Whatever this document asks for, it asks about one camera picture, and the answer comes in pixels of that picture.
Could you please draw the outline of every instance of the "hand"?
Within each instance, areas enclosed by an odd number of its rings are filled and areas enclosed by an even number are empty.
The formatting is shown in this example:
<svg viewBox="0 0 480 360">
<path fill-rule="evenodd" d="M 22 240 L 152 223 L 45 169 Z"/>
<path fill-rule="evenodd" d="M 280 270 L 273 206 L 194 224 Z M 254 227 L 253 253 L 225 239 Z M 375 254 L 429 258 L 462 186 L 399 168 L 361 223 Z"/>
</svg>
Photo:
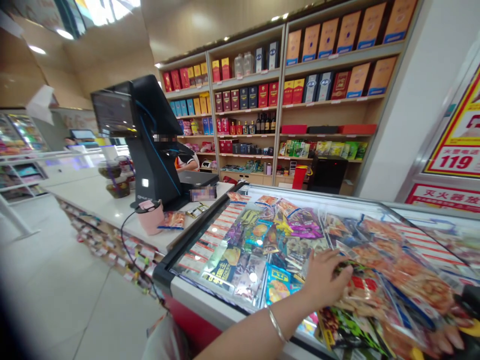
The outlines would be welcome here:
<svg viewBox="0 0 480 360">
<path fill-rule="evenodd" d="M 334 277 L 334 270 L 339 263 L 345 261 L 345 256 L 339 256 L 340 250 L 325 250 L 314 254 L 310 253 L 308 273 L 305 284 L 300 290 L 311 306 L 311 312 L 333 305 L 349 283 L 354 269 L 347 266 Z"/>
</svg>

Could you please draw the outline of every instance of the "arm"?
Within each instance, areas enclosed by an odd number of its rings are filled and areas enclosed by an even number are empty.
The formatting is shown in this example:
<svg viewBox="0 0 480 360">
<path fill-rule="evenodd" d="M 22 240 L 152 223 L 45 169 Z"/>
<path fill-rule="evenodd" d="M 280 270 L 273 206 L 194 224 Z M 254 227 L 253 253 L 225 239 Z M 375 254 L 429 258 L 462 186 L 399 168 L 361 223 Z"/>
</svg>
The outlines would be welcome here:
<svg viewBox="0 0 480 360">
<path fill-rule="evenodd" d="M 327 250 L 310 254 L 308 275 L 303 288 L 274 303 L 270 309 L 286 340 L 311 313 L 337 301 L 352 277 L 348 266 L 333 279 L 335 267 L 346 258 L 339 251 Z M 203 350 L 196 360 L 265 360 L 277 359 L 284 344 L 264 308 L 230 327 Z"/>
</svg>

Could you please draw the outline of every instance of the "red sign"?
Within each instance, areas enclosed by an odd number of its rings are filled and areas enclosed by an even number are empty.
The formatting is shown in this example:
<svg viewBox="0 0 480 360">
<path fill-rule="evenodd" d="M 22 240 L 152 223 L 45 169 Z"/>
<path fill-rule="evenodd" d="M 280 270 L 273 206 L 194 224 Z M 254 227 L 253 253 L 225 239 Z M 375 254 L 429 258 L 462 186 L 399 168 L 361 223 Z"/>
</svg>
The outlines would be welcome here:
<svg viewBox="0 0 480 360">
<path fill-rule="evenodd" d="M 439 209 L 455 209 L 471 213 L 480 213 L 480 191 L 415 184 L 405 203 Z"/>
</svg>

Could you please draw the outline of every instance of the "cable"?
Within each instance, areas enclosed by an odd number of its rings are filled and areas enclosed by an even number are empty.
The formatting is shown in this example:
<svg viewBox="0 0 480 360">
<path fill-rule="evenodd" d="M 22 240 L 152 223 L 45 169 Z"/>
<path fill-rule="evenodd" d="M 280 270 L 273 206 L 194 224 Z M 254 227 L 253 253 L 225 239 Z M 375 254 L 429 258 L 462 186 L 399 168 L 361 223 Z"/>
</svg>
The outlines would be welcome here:
<svg viewBox="0 0 480 360">
<path fill-rule="evenodd" d="M 151 284 L 151 288 L 153 289 L 153 292 L 155 293 L 156 295 L 156 298 L 158 299 L 158 301 L 160 302 L 160 305 L 165 308 L 165 300 L 159 296 L 158 292 L 157 292 L 157 289 L 155 288 L 155 284 L 154 284 L 154 281 L 148 276 L 148 275 L 145 275 L 145 270 L 142 270 L 138 265 L 137 263 L 135 262 L 134 258 L 132 257 L 132 255 L 130 255 L 130 252 L 129 252 L 129 249 L 127 248 L 127 245 L 125 245 L 125 240 L 124 240 L 124 225 L 125 223 L 127 222 L 127 220 L 133 215 L 135 214 L 136 210 L 138 209 L 139 207 L 137 206 L 136 209 L 126 217 L 126 219 L 123 221 L 123 223 L 121 224 L 121 227 L 120 227 L 120 240 L 121 240 L 121 243 L 123 244 L 123 247 L 126 251 L 126 254 L 128 255 L 128 257 L 130 258 L 130 261 L 131 263 L 133 264 L 134 267 L 136 267 L 138 269 L 138 271 L 140 271 L 140 276 L 143 276 L 142 279 L 145 279 L 147 278 L 148 281 L 150 282 Z"/>
</svg>

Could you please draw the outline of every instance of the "white counter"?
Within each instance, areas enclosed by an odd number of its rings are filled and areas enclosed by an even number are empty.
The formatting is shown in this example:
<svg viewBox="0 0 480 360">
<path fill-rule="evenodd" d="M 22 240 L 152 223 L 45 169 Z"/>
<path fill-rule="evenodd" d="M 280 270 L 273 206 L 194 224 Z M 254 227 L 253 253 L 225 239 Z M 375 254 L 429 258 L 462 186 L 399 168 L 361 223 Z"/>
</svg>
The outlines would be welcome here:
<svg viewBox="0 0 480 360">
<path fill-rule="evenodd" d="M 55 197 L 120 229 L 125 218 L 134 211 L 130 204 L 135 200 L 135 192 L 132 191 L 127 197 L 114 199 L 105 189 L 105 186 L 105 178 L 98 172 L 97 175 L 92 174 L 92 169 L 79 170 L 76 179 L 70 175 L 68 179 L 56 179 L 53 177 L 41 183 L 41 187 Z M 217 197 L 221 197 L 232 187 L 233 184 L 231 183 L 219 182 L 217 184 Z M 211 206 L 214 202 L 202 201 L 202 204 Z M 196 208 L 199 204 L 199 202 L 190 202 L 182 207 L 181 210 L 188 211 Z M 187 216 L 185 219 L 185 230 L 191 227 L 195 221 L 201 220 L 201 218 L 202 216 L 197 219 Z M 157 235 L 148 236 L 140 225 L 137 215 L 132 215 L 128 219 L 123 227 L 123 231 L 156 247 L 163 255 L 166 255 L 172 249 L 182 234 L 182 231 L 179 230 L 165 230 Z"/>
</svg>

